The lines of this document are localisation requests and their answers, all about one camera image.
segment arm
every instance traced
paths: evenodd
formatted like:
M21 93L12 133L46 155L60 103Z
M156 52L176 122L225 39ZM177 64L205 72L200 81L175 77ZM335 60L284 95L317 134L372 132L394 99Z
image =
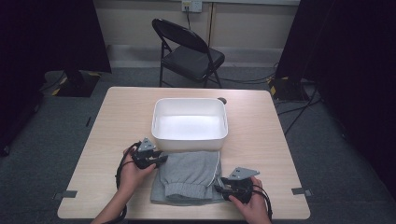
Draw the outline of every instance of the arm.
M262 187L262 182L256 177L251 177L253 185ZM267 214L267 206L264 198L257 194L252 193L249 203L243 204L234 196L229 197L231 202L239 210L239 212L244 216L245 220L249 224L271 224L271 221Z
M140 170L133 163L132 157L130 156L125 158L124 164L120 176L119 190L114 194L113 198L102 212L93 220L92 224L105 223L118 217L125 204L127 204L132 195L134 195L134 191L137 187L155 168L155 164L152 164L148 168Z

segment light wood tabletop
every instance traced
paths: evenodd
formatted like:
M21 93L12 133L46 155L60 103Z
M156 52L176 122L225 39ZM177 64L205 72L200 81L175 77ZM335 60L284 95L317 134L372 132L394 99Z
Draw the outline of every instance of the light wood tabletop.
M115 173L122 151L147 137L151 141L151 122L156 102L162 98L218 98L225 105L229 133L220 150L222 175L234 168L260 171L273 206L273 219L307 219L310 211L294 162L268 91L110 88L93 124L78 165L67 190L75 198L63 198L60 218L95 218L116 192ZM242 220L230 202L201 206L172 206L150 202L154 171L128 202L128 219L218 219Z

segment chair backrest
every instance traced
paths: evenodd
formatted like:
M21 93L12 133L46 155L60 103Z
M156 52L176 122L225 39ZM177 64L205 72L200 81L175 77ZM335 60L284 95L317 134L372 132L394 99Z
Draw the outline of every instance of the chair backrest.
M202 53L209 52L206 42L195 32L185 27L163 19L154 19L152 27L164 43L166 43L164 40L166 38L189 49Z

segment white plastic bin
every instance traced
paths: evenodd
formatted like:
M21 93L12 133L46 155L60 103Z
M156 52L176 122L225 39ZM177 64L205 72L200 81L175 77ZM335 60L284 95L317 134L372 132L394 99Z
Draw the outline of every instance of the white plastic bin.
M219 150L228 134L225 106L215 98L164 98L151 133L162 151Z

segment folded gray clothing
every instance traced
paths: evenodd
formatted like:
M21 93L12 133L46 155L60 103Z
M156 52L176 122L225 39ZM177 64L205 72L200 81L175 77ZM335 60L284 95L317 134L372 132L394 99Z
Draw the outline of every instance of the folded gray clothing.
M218 151L163 155L168 155L168 160L160 166L154 179L150 197L153 203L198 205L224 202L213 187L221 176Z

